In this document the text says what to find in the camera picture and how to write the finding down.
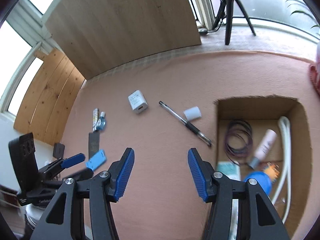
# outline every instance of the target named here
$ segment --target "floor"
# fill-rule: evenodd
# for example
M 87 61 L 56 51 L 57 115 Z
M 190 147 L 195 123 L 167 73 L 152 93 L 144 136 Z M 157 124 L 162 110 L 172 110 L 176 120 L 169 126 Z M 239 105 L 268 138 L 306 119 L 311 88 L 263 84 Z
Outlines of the floor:
M 24 233 L 24 220 L 19 215 L 20 210 L 15 207 L 0 205 L 0 212 L 14 233 Z
M 113 75 L 128 69 L 139 66 L 146 66 L 152 63 L 158 63 L 175 57 L 188 54 L 197 54 L 223 50 L 263 50 L 277 53 L 284 53 L 296 57 L 315 60 L 316 44 L 291 33 L 279 30 L 255 27 L 257 36 L 253 36 L 248 26 L 233 26 L 231 41 L 228 46 L 225 45 L 225 27 L 221 26 L 216 33 L 209 33 L 201 37 L 202 44 L 181 49 L 174 49 L 137 59 L 109 71 L 106 71 L 86 83 L 92 83 L 103 76 Z

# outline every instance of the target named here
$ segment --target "white usb charger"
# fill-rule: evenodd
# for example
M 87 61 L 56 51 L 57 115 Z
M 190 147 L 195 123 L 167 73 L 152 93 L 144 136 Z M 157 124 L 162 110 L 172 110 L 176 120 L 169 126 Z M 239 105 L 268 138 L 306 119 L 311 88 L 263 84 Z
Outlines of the white usb charger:
M 143 97 L 140 90 L 137 90 L 131 95 L 129 95 L 128 100 L 132 110 L 137 114 L 148 108 L 147 101 Z

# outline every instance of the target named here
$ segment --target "black tripod leg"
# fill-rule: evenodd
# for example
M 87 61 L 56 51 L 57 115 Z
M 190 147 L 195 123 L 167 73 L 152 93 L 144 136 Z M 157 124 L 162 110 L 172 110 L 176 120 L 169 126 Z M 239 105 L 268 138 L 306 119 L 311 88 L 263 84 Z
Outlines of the black tripod leg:
M 251 23 L 251 21 L 250 21 L 250 19 L 249 19 L 249 16 L 248 16 L 247 12 L 246 12 L 245 9 L 244 9 L 244 6 L 243 6 L 242 2 L 241 2 L 240 0 L 236 0 L 236 3 L 238 4 L 238 6 L 239 6 L 240 10 L 242 11 L 245 19 L 247 20 L 247 22 L 248 22 L 248 24 L 249 24 L 249 27 L 250 27 L 250 29 L 251 29 L 251 31 L 252 31 L 252 34 L 253 34 L 254 36 L 256 36 L 256 33 L 255 33 L 254 28 L 253 28 L 253 26 L 252 26 L 252 23 Z
M 212 29 L 215 29 L 216 27 L 218 27 L 220 20 L 222 20 L 222 14 L 224 13 L 225 8 L 226 8 L 226 0 L 221 0 L 220 7 L 218 10 L 217 16 L 214 20 Z
M 229 45 L 230 37 L 231 37 L 232 18 L 233 18 L 233 1 L 234 0 L 226 0 L 226 1 L 227 1 L 227 25 L 226 25 L 225 44 Z

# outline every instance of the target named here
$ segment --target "plywood panel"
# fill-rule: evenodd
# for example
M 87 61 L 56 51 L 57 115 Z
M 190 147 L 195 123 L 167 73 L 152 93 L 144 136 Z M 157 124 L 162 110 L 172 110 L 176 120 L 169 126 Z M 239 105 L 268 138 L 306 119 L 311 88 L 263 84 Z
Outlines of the plywood panel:
M 44 142 L 51 145 L 60 142 L 71 108 L 83 82 L 84 77 L 74 68 L 54 106 L 44 136 Z
M 137 58 L 201 44 L 188 0 L 60 0 L 52 37 L 86 78 Z
M 44 59 L 47 57 L 47 54 L 43 53 L 40 50 L 36 50 L 33 55 L 42 61 L 44 61 Z
M 29 127 L 35 139 L 43 141 L 53 108 L 73 69 L 73 63 L 65 56 L 44 87 Z
M 65 54 L 57 49 L 45 58 L 40 69 L 33 78 L 17 113 L 13 128 L 22 133 L 28 133 L 33 113 L 39 98 L 53 72 L 62 61 Z

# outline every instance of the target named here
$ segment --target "white tape roll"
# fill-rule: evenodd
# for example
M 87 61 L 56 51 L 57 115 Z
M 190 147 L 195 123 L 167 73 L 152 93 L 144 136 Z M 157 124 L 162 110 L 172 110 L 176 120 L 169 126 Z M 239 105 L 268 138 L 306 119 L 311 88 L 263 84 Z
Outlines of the white tape roll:
M 189 108 L 186 111 L 184 111 L 183 113 L 186 116 L 188 121 L 191 121 L 191 120 L 194 120 L 196 118 L 201 117 L 200 109 L 197 106 Z

